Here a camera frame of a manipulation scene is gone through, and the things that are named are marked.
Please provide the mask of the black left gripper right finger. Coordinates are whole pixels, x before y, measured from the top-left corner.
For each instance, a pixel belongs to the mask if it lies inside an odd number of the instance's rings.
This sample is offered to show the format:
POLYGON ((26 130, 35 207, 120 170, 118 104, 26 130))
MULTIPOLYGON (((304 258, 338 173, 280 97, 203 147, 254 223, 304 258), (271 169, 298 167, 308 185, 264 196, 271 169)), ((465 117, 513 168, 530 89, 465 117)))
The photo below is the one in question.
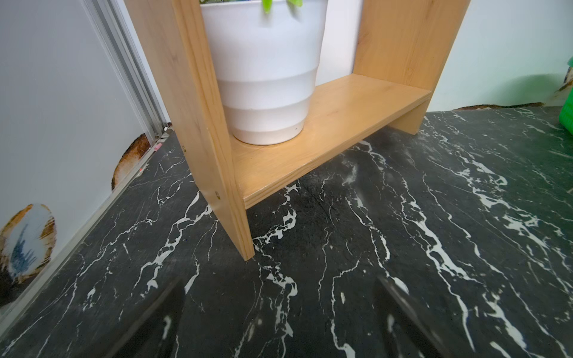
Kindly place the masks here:
POLYGON ((393 336, 394 327, 400 326, 407 338, 424 357, 452 357, 452 352, 440 336, 436 326, 415 309, 401 290, 386 278, 377 276, 375 281, 375 309, 381 326, 383 344, 388 357, 399 357, 398 346, 393 336))

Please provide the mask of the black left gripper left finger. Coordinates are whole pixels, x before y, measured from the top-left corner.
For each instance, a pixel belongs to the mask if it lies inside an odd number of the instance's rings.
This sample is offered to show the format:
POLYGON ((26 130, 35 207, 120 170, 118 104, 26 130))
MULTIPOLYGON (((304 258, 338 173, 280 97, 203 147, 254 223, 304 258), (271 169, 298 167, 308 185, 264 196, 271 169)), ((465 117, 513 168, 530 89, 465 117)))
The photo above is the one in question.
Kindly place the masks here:
POLYGON ((161 294, 114 337, 103 357, 170 357, 184 309, 182 279, 174 279, 161 294))

